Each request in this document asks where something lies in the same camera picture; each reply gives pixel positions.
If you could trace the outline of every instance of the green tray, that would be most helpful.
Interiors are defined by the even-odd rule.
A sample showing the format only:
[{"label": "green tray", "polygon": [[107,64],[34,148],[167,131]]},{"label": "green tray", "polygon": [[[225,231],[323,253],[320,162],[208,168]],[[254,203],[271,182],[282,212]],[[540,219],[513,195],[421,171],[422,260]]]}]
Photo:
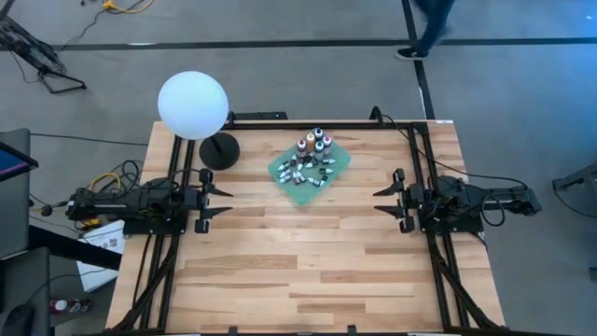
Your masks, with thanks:
[{"label": "green tray", "polygon": [[[327,182],[324,184],[323,187],[316,187],[311,184],[309,181],[305,183],[301,183],[299,185],[295,185],[294,181],[291,179],[286,183],[280,183],[280,174],[282,171],[278,171],[278,167],[284,161],[290,161],[293,154],[297,153],[296,145],[292,146],[290,149],[286,151],[286,153],[279,156],[276,160],[270,163],[270,167],[268,170],[270,171],[271,178],[280,186],[280,188],[284,189],[288,195],[298,204],[298,205],[305,205],[311,201],[315,195],[320,193],[323,189],[327,188],[332,181],[341,174],[343,171],[348,168],[348,164],[351,161],[351,155],[344,150],[341,146],[337,145],[336,142],[332,142],[332,151],[331,155],[326,157],[327,159],[334,159],[336,162],[334,164],[324,165],[323,163],[319,163],[318,165],[314,166],[311,169],[303,168],[300,172],[307,177],[313,177],[317,180],[321,180],[321,174],[319,174],[319,168],[329,168],[332,169],[334,172],[331,174],[327,174]],[[290,169],[295,172],[297,167],[290,167]]]}]

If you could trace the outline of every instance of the black lamp base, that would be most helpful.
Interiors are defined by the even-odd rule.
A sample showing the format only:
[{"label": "black lamp base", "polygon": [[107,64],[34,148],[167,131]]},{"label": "black lamp base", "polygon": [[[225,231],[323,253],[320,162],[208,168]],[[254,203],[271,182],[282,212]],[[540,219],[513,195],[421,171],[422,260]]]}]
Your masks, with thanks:
[{"label": "black lamp base", "polygon": [[241,156],[239,142],[227,133],[216,133],[203,140],[199,147],[201,161],[212,170],[230,168],[239,156]]}]

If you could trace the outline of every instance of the paint bottle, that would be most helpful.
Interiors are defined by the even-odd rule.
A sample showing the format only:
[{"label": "paint bottle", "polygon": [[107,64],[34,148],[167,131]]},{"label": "paint bottle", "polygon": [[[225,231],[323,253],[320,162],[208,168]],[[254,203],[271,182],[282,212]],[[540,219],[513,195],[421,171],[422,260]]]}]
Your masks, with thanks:
[{"label": "paint bottle", "polygon": [[316,127],[313,129],[313,135],[315,135],[315,142],[321,141],[324,138],[324,131]]},{"label": "paint bottle", "polygon": [[321,141],[318,141],[317,143],[315,143],[315,158],[318,161],[321,161],[324,159],[324,143]]},{"label": "paint bottle", "polygon": [[315,150],[315,135],[313,133],[307,134],[307,153],[312,153]]},{"label": "paint bottle", "polygon": [[324,156],[327,157],[332,153],[332,137],[329,135],[324,136]]},{"label": "paint bottle", "polygon": [[297,156],[301,159],[307,156],[307,143],[305,140],[299,140],[297,142]]}]

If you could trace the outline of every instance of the computer screen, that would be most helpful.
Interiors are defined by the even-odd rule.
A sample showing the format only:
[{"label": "computer screen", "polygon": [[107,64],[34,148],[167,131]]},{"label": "computer screen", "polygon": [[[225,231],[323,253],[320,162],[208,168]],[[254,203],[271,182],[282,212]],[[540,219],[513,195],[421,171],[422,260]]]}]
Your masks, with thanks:
[{"label": "computer screen", "polygon": [[0,181],[29,172],[37,166],[37,161],[0,142]]}]

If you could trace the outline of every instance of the black metal frame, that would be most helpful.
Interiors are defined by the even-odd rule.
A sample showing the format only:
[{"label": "black metal frame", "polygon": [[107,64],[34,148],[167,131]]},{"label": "black metal frame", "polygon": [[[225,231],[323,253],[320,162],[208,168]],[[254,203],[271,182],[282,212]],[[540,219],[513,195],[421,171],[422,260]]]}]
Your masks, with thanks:
[{"label": "black metal frame", "polygon": [[[229,119],[227,124],[223,127],[223,130],[309,130],[313,127],[321,127],[328,130],[406,130],[409,137],[410,154],[412,156],[412,164],[414,167],[416,183],[424,188],[425,180],[423,178],[423,168],[421,165],[419,148],[417,145],[417,134],[423,139],[423,148],[426,153],[427,165],[429,168],[429,188],[437,186],[437,167],[435,166],[433,150],[431,148],[431,139],[429,137],[429,130],[426,122],[396,122],[386,123],[383,120],[383,115],[380,109],[376,106],[369,117],[369,121],[322,121],[322,122],[259,122],[258,120],[252,122],[236,122],[235,118]],[[176,164],[180,155],[181,139],[176,137],[174,140],[173,154],[170,161],[169,175],[176,170]],[[188,169],[191,166],[192,156],[195,151],[195,142],[188,141],[187,143],[187,154],[185,157],[184,169]],[[181,187],[188,185],[190,171],[186,170],[183,174]],[[187,218],[180,218],[180,220],[187,221]],[[447,260],[441,257],[437,246],[436,235],[431,232],[425,232],[427,238],[427,245],[429,248],[430,261],[432,265],[432,271],[434,275],[434,281],[437,291],[437,303],[439,305],[440,319],[443,327],[443,332],[446,333],[458,333],[462,335],[539,335],[539,333],[532,332],[521,332],[512,331],[506,328],[500,328],[491,322],[483,314],[483,312],[475,305],[470,296],[466,293],[465,289],[460,284],[460,275],[458,273],[458,266],[456,263],[456,257],[454,254],[453,243],[451,241],[451,234],[446,232],[442,235],[444,242],[444,249],[446,251]],[[173,289],[174,279],[174,263],[176,254],[179,246],[179,235],[173,235],[171,245],[168,254],[164,260],[168,260],[168,270],[164,276],[163,269],[165,265],[159,266],[161,249],[163,246],[163,236],[158,236],[156,243],[154,244],[154,253],[151,260],[151,266],[149,270],[149,278],[147,289],[141,295],[141,297],[147,297],[151,295],[157,283],[160,282],[161,278],[165,277],[163,293],[161,297],[160,314],[158,318],[158,326],[156,329],[148,328],[149,310],[151,309],[151,299],[147,300],[148,304],[144,304],[144,311],[142,314],[140,328],[138,330],[131,330],[134,321],[130,324],[128,329],[113,329],[110,330],[113,335],[156,335],[165,332],[168,312],[170,309],[170,298]],[[446,277],[456,295],[456,306],[459,314],[459,321],[461,326],[455,327],[451,324],[450,309],[448,307],[448,301],[446,298],[446,291],[443,283],[443,276]],[[470,328],[468,321],[467,311],[475,318],[475,321],[480,326],[480,329]],[[310,335],[320,336],[338,336],[346,335],[347,333],[309,333]],[[357,333],[355,326],[348,326],[349,335],[375,335],[375,336],[400,336],[407,335],[405,332],[375,332],[375,333]],[[235,327],[230,327],[229,333],[210,333],[202,334],[203,336],[236,336],[238,330]],[[249,333],[247,335],[260,336],[270,334],[262,333]],[[278,333],[277,335],[297,336],[297,333]]]}]

